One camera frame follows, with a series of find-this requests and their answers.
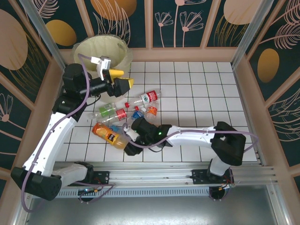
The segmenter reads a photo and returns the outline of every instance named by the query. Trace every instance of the white sticker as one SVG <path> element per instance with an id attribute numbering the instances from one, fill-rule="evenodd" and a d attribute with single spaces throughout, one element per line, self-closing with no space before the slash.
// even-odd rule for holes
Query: white sticker
<path id="1" fill-rule="evenodd" d="M 141 98 L 144 104 L 148 104 L 150 102 L 149 96 L 147 94 L 142 94 Z"/>

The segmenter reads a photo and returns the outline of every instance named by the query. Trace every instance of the bottle label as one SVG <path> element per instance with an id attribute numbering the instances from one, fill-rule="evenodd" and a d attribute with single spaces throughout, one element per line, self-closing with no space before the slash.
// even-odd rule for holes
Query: bottle label
<path id="1" fill-rule="evenodd" d="M 142 94 L 141 98 L 142 98 L 143 104 L 145 105 L 145 104 L 148 104 L 149 102 L 156 101 L 158 99 L 158 95 L 153 90 L 148 93 Z"/>
<path id="2" fill-rule="evenodd" d="M 93 127 L 92 132 L 109 142 L 111 145 L 114 145 L 116 139 L 120 136 L 119 134 L 113 132 L 110 128 L 98 123 Z"/>
<path id="3" fill-rule="evenodd" d="M 101 116 L 104 118 L 106 116 L 113 115 L 114 107 L 112 106 L 112 104 L 107 104 L 103 107 L 100 107 L 99 112 L 100 112 Z"/>
<path id="4" fill-rule="evenodd" d="M 153 106 L 149 107 L 148 111 L 147 111 L 147 113 L 151 113 L 151 114 L 153 114 L 155 116 L 156 116 L 157 112 L 158 112 L 158 109 L 155 108 L 155 107 L 153 107 Z"/>
<path id="5" fill-rule="evenodd" d="M 122 120 L 122 119 L 127 117 L 126 112 L 125 112 L 124 109 L 117 110 L 116 114 L 117 114 L 119 120 Z"/>
<path id="6" fill-rule="evenodd" d="M 135 111 L 132 114 L 131 119 L 132 120 L 136 120 L 137 118 L 140 118 L 140 117 L 144 117 L 144 115 L 140 111 Z"/>
<path id="7" fill-rule="evenodd" d="M 150 102 L 156 101 L 158 99 L 158 95 L 156 94 L 156 92 L 154 90 L 148 92 L 147 95 L 148 95 L 148 97 L 150 99 Z"/>

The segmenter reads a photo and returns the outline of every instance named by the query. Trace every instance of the orange label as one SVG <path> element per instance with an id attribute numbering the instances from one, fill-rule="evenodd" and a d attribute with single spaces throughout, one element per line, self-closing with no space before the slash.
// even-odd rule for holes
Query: orange label
<path id="1" fill-rule="evenodd" d="M 107 142 L 109 142 L 111 145 L 114 145 L 116 139 L 119 137 L 119 134 L 113 132 L 110 128 L 108 128 L 107 126 L 104 126 L 103 124 L 96 124 L 93 129 L 92 132 L 101 137 L 102 139 L 106 140 Z"/>
<path id="2" fill-rule="evenodd" d="M 153 106 L 149 107 L 148 111 L 147 111 L 147 113 L 152 113 L 155 116 L 156 116 L 157 112 L 158 112 L 158 109 Z"/>

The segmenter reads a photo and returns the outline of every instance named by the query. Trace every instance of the orange juice bottle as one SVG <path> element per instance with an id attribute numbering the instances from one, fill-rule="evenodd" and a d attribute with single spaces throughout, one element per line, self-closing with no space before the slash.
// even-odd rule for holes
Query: orange juice bottle
<path id="1" fill-rule="evenodd" d="M 93 127 L 92 132 L 95 135 L 106 140 L 108 143 L 110 143 L 117 149 L 124 149 L 128 144 L 128 140 L 123 135 L 113 132 L 110 128 L 108 128 L 102 123 L 97 123 Z"/>

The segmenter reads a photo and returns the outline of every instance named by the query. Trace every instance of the plastic bottle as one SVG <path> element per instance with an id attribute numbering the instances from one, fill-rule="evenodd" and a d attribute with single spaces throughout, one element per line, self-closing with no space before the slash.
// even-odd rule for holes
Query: plastic bottle
<path id="1" fill-rule="evenodd" d="M 150 102 L 158 100 L 161 93 L 160 90 L 153 90 L 147 93 L 140 95 L 139 97 L 135 97 L 129 102 L 125 103 L 126 108 L 134 109 L 135 106 L 146 105 Z"/>
<path id="2" fill-rule="evenodd" d="M 112 124 L 115 122 L 119 122 L 121 120 L 124 120 L 127 118 L 127 113 L 124 109 L 118 109 L 116 110 L 112 115 L 101 118 L 97 118 L 98 123 L 104 123 L 104 124 Z"/>
<path id="3" fill-rule="evenodd" d="M 90 114 L 90 118 L 97 119 L 97 118 L 105 118 L 107 116 L 111 116 L 117 110 L 115 103 L 109 103 L 99 108 L 99 111 L 94 111 Z"/>
<path id="4" fill-rule="evenodd" d="M 145 112 L 147 110 L 143 107 L 141 109 L 139 109 L 138 106 L 135 107 L 135 112 L 131 115 L 131 119 L 132 121 L 135 121 L 137 118 L 140 118 L 140 117 L 143 117 L 144 118 L 144 115 L 145 115 Z"/>
<path id="5" fill-rule="evenodd" d="M 128 140 L 123 135 L 113 132 L 110 128 L 101 123 L 97 123 L 93 127 L 92 132 L 117 149 L 124 149 L 128 143 Z"/>
<path id="6" fill-rule="evenodd" d="M 149 122 L 149 123 L 154 123 L 154 120 L 156 118 L 156 114 L 158 112 L 158 102 L 154 101 L 154 102 L 150 102 L 148 104 L 148 108 L 147 108 L 147 112 L 145 115 L 145 119 Z"/>

